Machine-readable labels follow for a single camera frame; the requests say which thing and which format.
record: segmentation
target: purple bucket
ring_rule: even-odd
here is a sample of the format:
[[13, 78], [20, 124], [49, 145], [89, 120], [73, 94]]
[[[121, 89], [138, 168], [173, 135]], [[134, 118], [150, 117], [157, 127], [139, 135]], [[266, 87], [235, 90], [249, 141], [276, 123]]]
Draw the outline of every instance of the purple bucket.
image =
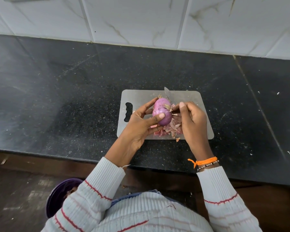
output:
[[65, 201], [65, 195], [73, 187], [78, 187], [83, 180], [79, 178], [69, 178], [59, 183], [50, 193], [46, 201], [46, 216], [47, 218], [53, 217], [56, 212], [62, 207]]

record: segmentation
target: onion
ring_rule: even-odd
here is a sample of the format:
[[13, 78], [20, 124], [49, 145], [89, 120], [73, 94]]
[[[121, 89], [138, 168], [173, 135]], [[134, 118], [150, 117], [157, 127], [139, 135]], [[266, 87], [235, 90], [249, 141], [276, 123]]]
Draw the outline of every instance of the onion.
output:
[[159, 98], [155, 104], [152, 111], [152, 116], [156, 116], [160, 113], [164, 113], [165, 117], [158, 122], [159, 125], [166, 126], [172, 121], [172, 112], [166, 108], [166, 106], [171, 107], [171, 103], [166, 98]]

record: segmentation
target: orange thread bracelet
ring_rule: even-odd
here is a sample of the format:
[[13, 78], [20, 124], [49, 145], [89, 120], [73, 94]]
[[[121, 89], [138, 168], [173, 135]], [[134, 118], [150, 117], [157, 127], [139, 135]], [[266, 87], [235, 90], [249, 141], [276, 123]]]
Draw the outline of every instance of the orange thread bracelet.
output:
[[201, 161], [196, 161], [196, 162], [194, 162], [191, 159], [188, 159], [188, 161], [191, 161], [193, 163], [193, 168], [195, 168], [197, 165], [210, 164], [212, 162], [215, 162], [216, 160], [217, 160], [217, 157], [212, 157], [207, 160], [201, 160]]

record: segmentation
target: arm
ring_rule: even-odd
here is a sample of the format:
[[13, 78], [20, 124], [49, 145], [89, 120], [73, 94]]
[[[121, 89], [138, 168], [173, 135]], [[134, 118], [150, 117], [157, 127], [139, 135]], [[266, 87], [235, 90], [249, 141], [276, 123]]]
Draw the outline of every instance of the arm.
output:
[[[214, 157], [207, 138], [205, 113], [192, 102], [180, 103], [179, 109], [183, 133], [195, 158], [200, 161]], [[218, 163], [200, 170], [197, 175], [214, 231], [261, 231], [257, 218], [245, 206]]]
[[150, 126], [162, 120], [164, 113], [143, 119], [145, 114], [152, 113], [149, 108], [157, 99], [144, 104], [131, 115], [127, 127], [105, 157], [79, 185], [77, 191], [67, 197], [55, 216], [47, 220], [42, 231], [92, 231], [101, 222], [125, 176], [123, 167], [130, 163], [147, 135], [163, 128]]

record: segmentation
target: knife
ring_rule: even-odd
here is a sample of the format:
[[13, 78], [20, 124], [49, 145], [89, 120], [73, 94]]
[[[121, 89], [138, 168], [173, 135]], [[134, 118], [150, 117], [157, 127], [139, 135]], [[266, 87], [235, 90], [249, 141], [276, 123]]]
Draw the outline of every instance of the knife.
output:
[[166, 97], [168, 98], [168, 100], [172, 104], [172, 101], [174, 101], [174, 100], [173, 100], [173, 97], [171, 95], [171, 91], [168, 88], [165, 87], [164, 88], [164, 92], [165, 92]]

